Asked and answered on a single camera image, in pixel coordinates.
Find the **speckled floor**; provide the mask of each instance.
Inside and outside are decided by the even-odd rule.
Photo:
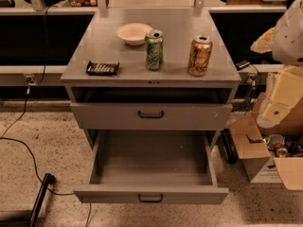
[[[22,113],[22,107],[0,108],[0,134]],[[39,175],[56,177],[50,188],[72,193],[84,183],[91,150],[73,114],[65,106],[28,106],[5,134],[24,141],[36,157]],[[303,226],[303,192],[281,183],[249,183],[242,162],[229,165],[219,147],[212,151],[218,184],[229,188],[221,205],[92,204],[88,226]],[[0,140],[0,211],[26,210],[40,184],[33,160],[20,143]],[[45,196],[45,216],[36,226],[85,226],[89,204],[75,196]],[[26,226],[25,222],[0,226]]]

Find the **drawer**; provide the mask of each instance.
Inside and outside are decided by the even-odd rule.
[[[98,130],[220,130],[231,108],[229,104],[71,104],[80,128]]]
[[[81,202],[219,204],[202,131],[99,131]]]

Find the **gray tabletop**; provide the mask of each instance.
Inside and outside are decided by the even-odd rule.
[[[143,23],[164,35],[164,64],[159,71],[145,66],[145,45],[130,46],[116,35],[125,24]],[[208,35],[213,42],[206,75],[193,77],[187,72],[190,44],[196,35]],[[88,76],[87,63],[120,62],[117,76]],[[98,10],[62,75],[62,82],[104,83],[104,81],[186,81],[236,82],[240,77],[207,9],[106,9]]]

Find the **cardboard box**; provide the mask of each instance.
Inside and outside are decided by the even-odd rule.
[[[251,183],[281,183],[290,190],[303,190],[303,158],[273,156],[265,143],[249,143],[247,135],[261,140],[262,135],[281,134],[293,139],[303,135],[303,98],[279,125],[263,129],[256,123],[258,108],[265,94],[258,98],[253,111],[229,125],[238,156],[243,160]]]

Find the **soda can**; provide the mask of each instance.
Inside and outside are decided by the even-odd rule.
[[[145,44],[147,49],[146,67],[151,71],[159,70],[163,64],[163,33],[157,29],[148,31]]]
[[[197,35],[191,43],[188,72],[192,76],[202,76],[206,73],[212,51],[212,42],[209,36]]]

